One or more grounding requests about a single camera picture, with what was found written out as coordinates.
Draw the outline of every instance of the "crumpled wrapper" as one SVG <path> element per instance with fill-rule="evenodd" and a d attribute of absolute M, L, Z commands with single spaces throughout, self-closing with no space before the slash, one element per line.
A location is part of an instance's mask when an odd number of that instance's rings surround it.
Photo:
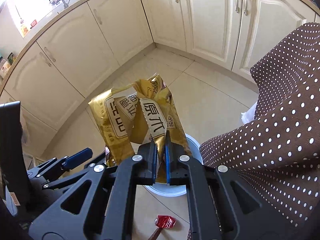
<path fill-rule="evenodd" d="M 106 160 L 110 167 L 135 154 L 131 142 L 145 144 L 153 139 L 158 150 L 156 181 L 166 183 L 167 130 L 171 141 L 182 145 L 191 156 L 172 94 L 160 75 L 137 80 L 123 88 L 112 88 L 93 98 L 89 106 L 110 151 Z"/>

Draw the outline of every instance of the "cream cabinet door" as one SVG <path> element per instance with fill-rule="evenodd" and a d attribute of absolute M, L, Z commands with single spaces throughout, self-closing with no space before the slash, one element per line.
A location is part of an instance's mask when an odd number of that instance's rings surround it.
<path fill-rule="evenodd" d="M 141 0 L 89 0 L 88 4 L 120 65 L 153 43 Z"/>
<path fill-rule="evenodd" d="M 15 100 L 13 99 L 13 97 L 11 97 L 6 90 L 2 91 L 2 94 L 0 96 L 0 104 L 14 101 Z M 21 112 L 24 119 L 26 120 L 26 125 L 29 133 L 28 141 L 25 144 L 22 144 L 22 150 L 24 153 L 28 153 L 32 156 L 41 156 L 57 131 L 41 122 L 38 118 L 30 114 L 22 106 Z"/>
<path fill-rule="evenodd" d="M 154 42 L 186 51 L 180 0 L 141 0 Z"/>
<path fill-rule="evenodd" d="M 232 68 L 241 0 L 181 0 L 187 52 Z"/>
<path fill-rule="evenodd" d="M 16 65 L 5 89 L 28 112 L 55 130 L 84 100 L 36 42 Z"/>
<path fill-rule="evenodd" d="M 239 43 L 232 71 L 253 81 L 250 68 L 286 35 L 306 22 L 315 12 L 300 0 L 243 0 Z"/>
<path fill-rule="evenodd" d="M 58 20 L 37 42 L 85 98 L 119 68 L 87 3 Z"/>

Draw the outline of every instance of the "wooden countertop edge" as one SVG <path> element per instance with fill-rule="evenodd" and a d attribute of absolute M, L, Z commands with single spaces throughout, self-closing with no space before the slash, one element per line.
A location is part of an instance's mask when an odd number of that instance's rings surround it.
<path fill-rule="evenodd" d="M 22 51 L 17 56 L 16 60 L 13 62 L 12 66 L 10 67 L 9 71 L 7 72 L 6 76 L 4 77 L 4 80 L 2 84 L 0 85 L 0 95 L 2 94 L 2 91 L 4 90 L 5 84 L 7 83 L 12 71 L 14 70 L 15 66 L 19 63 L 23 55 L 28 51 L 28 49 L 31 47 L 31 45 L 36 42 L 36 40 L 47 30 L 49 29 L 56 21 L 61 19 L 63 16 L 65 16 L 67 13 L 78 7 L 79 5 L 87 2 L 89 0 L 79 0 L 78 2 L 70 5 L 67 9 L 63 10 L 61 13 L 59 13 L 56 17 L 54 17 L 52 20 L 50 20 L 41 30 L 39 30 L 35 36 L 32 37 L 32 39 L 26 44 L 26 46 L 22 49 Z M 303 3 L 308 5 L 311 9 L 313 9 L 318 15 L 320 15 L 320 9 L 313 4 L 310 0 L 301 0 Z"/>

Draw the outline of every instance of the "tile floor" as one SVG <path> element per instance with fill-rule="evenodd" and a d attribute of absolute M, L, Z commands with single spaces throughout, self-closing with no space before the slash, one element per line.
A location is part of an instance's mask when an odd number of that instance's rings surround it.
<path fill-rule="evenodd" d="M 240 113 L 257 100 L 257 93 L 193 60 L 161 49 L 154 49 L 106 87 L 120 87 L 159 73 L 169 86 L 184 131 L 199 143 L 240 126 Z M 51 149 L 46 158 L 71 155 L 90 147 L 97 156 L 104 141 L 87 108 Z M 186 195 L 167 198 L 137 187 L 133 239 L 148 239 L 156 229 L 158 214 L 177 218 L 174 229 L 165 230 L 163 239 L 186 239 L 189 214 Z"/>

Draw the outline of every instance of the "metal bolt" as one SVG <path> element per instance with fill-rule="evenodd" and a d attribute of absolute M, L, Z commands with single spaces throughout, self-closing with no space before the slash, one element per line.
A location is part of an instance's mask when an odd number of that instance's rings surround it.
<path fill-rule="evenodd" d="M 179 159 L 182 162 L 187 162 L 188 160 L 190 160 L 190 157 L 188 155 L 181 155 Z"/>
<path fill-rule="evenodd" d="M 138 162 L 138 161 L 141 161 L 143 159 L 143 157 L 139 154 L 136 154 L 134 156 L 132 156 L 132 159 L 135 161 L 135 162 Z"/>
<path fill-rule="evenodd" d="M 220 165 L 220 166 L 218 167 L 218 171 L 220 171 L 220 172 L 227 172 L 227 171 L 228 171 L 228 167 L 225 166 L 225 165 Z"/>
<path fill-rule="evenodd" d="M 101 165 L 101 164 L 96 165 L 96 166 L 93 168 L 93 170 L 94 170 L 95 172 L 103 171 L 103 170 L 104 170 L 104 166 Z"/>

